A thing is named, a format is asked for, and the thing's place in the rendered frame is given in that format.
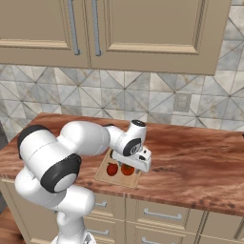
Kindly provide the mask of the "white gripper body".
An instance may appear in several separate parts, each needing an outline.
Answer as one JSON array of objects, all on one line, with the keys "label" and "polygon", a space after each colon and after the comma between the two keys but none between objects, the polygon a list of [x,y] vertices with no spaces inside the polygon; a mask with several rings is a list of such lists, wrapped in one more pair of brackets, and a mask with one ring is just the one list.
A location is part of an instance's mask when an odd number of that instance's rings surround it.
[{"label": "white gripper body", "polygon": [[117,162],[123,164],[127,164],[144,173],[147,173],[150,170],[151,161],[152,161],[151,156],[152,156],[151,151],[141,151],[131,156],[124,156],[119,154],[116,151],[112,152],[113,160],[116,160]]}]

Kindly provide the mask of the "red tomato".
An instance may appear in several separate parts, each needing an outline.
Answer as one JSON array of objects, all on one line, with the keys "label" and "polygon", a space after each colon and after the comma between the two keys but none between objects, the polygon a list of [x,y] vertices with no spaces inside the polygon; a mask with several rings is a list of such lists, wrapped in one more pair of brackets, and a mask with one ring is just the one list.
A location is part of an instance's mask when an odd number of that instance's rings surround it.
[{"label": "red tomato", "polygon": [[131,167],[129,165],[123,164],[121,167],[121,172],[124,175],[132,175],[134,173],[134,167]]}]

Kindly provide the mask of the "light wooden cutting board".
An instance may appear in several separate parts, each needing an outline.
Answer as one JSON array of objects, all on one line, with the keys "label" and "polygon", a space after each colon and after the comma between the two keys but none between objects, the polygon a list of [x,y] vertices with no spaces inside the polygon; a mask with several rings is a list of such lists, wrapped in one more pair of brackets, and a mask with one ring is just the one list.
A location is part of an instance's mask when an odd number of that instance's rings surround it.
[{"label": "light wooden cutting board", "polygon": [[[108,149],[97,173],[95,174],[95,179],[97,181],[106,182],[109,184],[119,185],[127,188],[136,188],[141,172],[137,172],[134,169],[134,173],[132,175],[124,175],[121,172],[121,167],[123,164],[118,163],[116,160],[110,158],[110,152],[112,149]],[[109,176],[107,174],[107,167],[109,163],[114,163],[118,166],[118,172],[115,176]]]}]

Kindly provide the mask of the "red bell pepper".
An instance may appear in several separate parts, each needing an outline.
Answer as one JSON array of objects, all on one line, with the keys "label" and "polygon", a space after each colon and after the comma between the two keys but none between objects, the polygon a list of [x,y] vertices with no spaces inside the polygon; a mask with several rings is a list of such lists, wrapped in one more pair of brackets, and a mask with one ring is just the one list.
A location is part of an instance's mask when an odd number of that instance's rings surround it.
[{"label": "red bell pepper", "polygon": [[114,163],[109,163],[107,167],[107,174],[109,176],[115,176],[118,172],[118,166]]}]

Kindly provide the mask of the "beige drawer front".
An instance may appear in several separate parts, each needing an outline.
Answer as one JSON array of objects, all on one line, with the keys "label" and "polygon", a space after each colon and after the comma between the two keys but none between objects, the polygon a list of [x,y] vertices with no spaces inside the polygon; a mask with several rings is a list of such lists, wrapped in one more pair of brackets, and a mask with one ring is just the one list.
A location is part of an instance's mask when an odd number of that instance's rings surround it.
[{"label": "beige drawer front", "polygon": [[93,234],[97,244],[126,244],[125,222],[101,218],[85,217],[87,229],[104,232],[109,230],[109,235]]},{"label": "beige drawer front", "polygon": [[[168,215],[181,214],[182,219],[171,220],[167,218],[144,215],[144,209],[150,212]],[[195,234],[198,230],[203,212],[200,210],[154,203],[143,200],[126,199],[126,220],[137,223],[152,225],[154,227],[170,228],[178,231]]]},{"label": "beige drawer front", "polygon": [[167,229],[153,228],[151,226],[134,224],[132,222],[126,223],[127,244],[143,244],[141,238],[146,238],[153,242],[161,244],[194,244],[195,235],[186,234]]},{"label": "beige drawer front", "polygon": [[102,203],[107,201],[107,207],[96,207],[92,210],[92,214],[97,214],[109,218],[114,218],[118,220],[125,219],[125,199],[120,196],[107,195],[102,193],[97,193],[95,195],[95,203]]}]

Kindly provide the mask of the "beige base cupboard door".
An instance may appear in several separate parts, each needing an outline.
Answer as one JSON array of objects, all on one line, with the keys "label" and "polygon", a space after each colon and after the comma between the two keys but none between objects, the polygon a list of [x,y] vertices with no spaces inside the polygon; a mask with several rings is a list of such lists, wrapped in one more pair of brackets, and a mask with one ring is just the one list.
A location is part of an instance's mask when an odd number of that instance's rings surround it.
[{"label": "beige base cupboard door", "polygon": [[198,244],[244,244],[244,217],[208,213]]}]

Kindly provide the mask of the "dark grey appliance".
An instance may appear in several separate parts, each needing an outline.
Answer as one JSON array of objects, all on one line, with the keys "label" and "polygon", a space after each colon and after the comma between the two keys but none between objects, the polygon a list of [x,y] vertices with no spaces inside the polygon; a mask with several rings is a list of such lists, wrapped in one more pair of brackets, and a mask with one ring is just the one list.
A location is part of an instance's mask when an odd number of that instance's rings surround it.
[{"label": "dark grey appliance", "polygon": [[2,123],[0,122],[0,151],[7,146],[9,143],[5,131],[3,129]]}]

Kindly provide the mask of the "grey wall socket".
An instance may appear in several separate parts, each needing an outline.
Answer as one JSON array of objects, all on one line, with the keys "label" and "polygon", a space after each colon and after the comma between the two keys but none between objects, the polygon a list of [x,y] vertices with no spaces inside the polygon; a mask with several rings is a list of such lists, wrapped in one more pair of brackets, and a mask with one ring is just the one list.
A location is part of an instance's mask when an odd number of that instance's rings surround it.
[{"label": "grey wall socket", "polygon": [[190,104],[192,100],[192,95],[185,92],[177,92],[175,94],[173,110],[175,112],[188,112],[190,109]]}]

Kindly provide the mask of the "beige wall cupboard door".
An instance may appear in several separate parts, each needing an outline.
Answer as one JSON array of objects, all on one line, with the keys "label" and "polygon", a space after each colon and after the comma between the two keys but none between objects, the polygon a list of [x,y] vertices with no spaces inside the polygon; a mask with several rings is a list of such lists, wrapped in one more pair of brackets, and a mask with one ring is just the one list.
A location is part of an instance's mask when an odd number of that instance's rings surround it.
[{"label": "beige wall cupboard door", "polygon": [[84,0],[90,66],[99,70],[213,75],[232,0]]},{"label": "beige wall cupboard door", "polygon": [[84,0],[73,0],[80,55],[74,55],[67,0],[0,0],[0,64],[86,68]]}]

